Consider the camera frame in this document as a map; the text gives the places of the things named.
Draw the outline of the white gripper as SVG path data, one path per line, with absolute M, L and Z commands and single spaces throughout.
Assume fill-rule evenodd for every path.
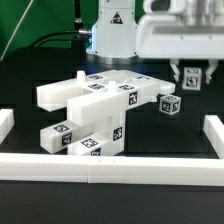
M 136 39 L 140 58 L 171 59 L 176 81 L 178 59 L 211 59 L 206 83 L 224 59 L 224 0 L 170 0 L 166 10 L 157 10 L 157 0 L 144 0 Z

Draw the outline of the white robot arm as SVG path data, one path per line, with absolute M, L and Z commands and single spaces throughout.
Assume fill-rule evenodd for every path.
M 143 0 L 144 15 L 134 18 L 136 0 L 99 0 L 87 54 L 103 63 L 168 59 L 207 60 L 210 78 L 224 60 L 224 0 Z

